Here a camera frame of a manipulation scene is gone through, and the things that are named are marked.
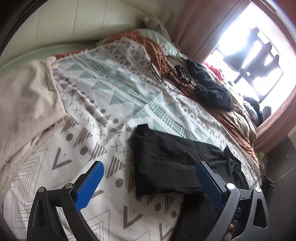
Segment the black large shirt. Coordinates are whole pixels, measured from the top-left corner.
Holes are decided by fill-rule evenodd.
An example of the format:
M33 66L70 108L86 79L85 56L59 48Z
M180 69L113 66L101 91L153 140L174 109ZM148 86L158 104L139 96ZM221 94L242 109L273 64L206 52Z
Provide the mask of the black large shirt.
M202 240L219 215L196 177L205 161L226 183L248 189L241 162L226 147L218 147L154 131L138 125L133 138L136 195L181 193L184 200L171 240Z

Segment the dark clothes pile on sill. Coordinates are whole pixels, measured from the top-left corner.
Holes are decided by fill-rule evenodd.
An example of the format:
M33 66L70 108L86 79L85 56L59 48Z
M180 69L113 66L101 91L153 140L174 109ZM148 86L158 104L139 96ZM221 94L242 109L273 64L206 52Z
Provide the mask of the dark clothes pile on sill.
M259 127L271 116L271 107L265 106L263 110L260 110L259 102L252 97L243 97L243 105L256 127Z

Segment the hanging dark clothes outside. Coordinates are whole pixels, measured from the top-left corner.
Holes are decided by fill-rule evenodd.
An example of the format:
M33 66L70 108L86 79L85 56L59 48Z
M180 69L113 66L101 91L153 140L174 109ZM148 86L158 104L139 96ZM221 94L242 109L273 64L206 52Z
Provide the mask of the hanging dark clothes outside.
M228 55L223 58L223 61L233 70L239 72L242 65L250 53L251 48L254 43L258 40L258 28L253 28L247 38L245 46L238 52ZM265 65L265 61L269 53L271 52L272 44L270 42L264 44L260 51L252 58L252 61L246 68L246 72L249 73L250 79L255 79L257 77L263 78L267 77L270 72L278 68L279 55L274 56L271 62Z

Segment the beige folded cloth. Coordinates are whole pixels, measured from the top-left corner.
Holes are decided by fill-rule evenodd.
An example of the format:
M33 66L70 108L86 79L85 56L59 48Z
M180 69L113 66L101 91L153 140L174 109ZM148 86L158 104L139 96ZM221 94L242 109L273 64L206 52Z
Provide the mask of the beige folded cloth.
M50 56L1 77L1 199L20 165L64 122L56 66Z

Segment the dark navy knitted sweater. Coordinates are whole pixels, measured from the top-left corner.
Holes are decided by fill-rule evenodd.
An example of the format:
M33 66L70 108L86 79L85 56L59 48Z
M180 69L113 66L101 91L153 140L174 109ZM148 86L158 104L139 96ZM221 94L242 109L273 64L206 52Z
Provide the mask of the dark navy knitted sweater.
M205 67L191 59L186 60L189 75L197 82L195 95L201 104L211 109L233 111L233 100L229 91L212 79Z

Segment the patterned white geometric bedspread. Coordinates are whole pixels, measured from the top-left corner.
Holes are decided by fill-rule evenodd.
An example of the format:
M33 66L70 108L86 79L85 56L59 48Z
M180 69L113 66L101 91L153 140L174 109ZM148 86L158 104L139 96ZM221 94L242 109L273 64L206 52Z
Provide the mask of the patterned white geometric bedspread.
M1 215L17 240L25 240L40 186L61 188L99 160L105 172L82 210L100 240L169 240L182 194L136 196L135 128L228 147L250 187L260 184L258 164L210 112L156 80L149 56L123 38L59 60L53 75L67 116L55 134L24 161L11 179Z

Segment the red garment by window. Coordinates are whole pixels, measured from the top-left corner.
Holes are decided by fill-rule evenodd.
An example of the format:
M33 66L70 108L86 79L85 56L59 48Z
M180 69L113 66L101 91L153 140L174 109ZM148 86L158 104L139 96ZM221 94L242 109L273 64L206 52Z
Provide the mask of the red garment by window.
M212 64L210 64L208 62L203 62L203 64L206 65L216 75L216 77L220 81L224 81L224 75L223 75L221 69L216 68L215 66L213 66Z

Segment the orange brown duvet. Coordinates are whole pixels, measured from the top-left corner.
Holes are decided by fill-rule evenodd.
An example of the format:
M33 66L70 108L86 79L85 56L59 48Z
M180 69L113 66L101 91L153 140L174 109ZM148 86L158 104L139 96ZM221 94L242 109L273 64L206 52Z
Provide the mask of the orange brown duvet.
M252 145L257 135L241 105L234 102L231 112L201 105L195 86L181 87L160 45L138 31L56 58L54 77L70 115L65 126L81 124L76 144L92 137L94 155L110 140L130 142L136 126L146 123L156 131L229 147L243 166L258 169Z

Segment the light green pillow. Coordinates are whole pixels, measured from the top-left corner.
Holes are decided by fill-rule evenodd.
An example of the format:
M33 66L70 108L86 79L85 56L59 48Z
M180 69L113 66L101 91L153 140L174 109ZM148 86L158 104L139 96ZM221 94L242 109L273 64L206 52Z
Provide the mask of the light green pillow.
M143 37L150 38L160 45L166 56L182 58L180 51L158 32L149 29L136 29Z

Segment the pink curtain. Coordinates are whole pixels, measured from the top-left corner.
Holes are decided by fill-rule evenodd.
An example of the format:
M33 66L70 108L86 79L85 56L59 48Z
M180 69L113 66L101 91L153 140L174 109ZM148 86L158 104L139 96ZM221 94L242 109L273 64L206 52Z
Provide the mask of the pink curtain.
M250 1L186 1L172 41L182 52L204 61L217 46L223 32L233 23ZM254 1L267 14L290 46L295 48L295 1ZM268 153L285 137L295 143L295 86L285 89L289 95L279 109L257 129L254 148Z

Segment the cream padded headboard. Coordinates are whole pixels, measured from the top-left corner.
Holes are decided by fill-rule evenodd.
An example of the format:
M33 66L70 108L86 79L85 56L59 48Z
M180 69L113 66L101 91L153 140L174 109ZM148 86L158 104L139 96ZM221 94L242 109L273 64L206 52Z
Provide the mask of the cream padded headboard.
M1 64L41 47L96 41L137 29L148 15L165 25L172 10L158 1L47 1L14 33L1 54Z

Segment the beige plush toy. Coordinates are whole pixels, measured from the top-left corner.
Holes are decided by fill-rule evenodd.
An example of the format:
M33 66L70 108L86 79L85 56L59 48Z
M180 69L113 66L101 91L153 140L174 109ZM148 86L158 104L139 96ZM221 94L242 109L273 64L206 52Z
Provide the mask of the beige plush toy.
M144 16L142 21L144 22L144 25L147 29L154 30L158 33L163 33L164 26L156 16Z

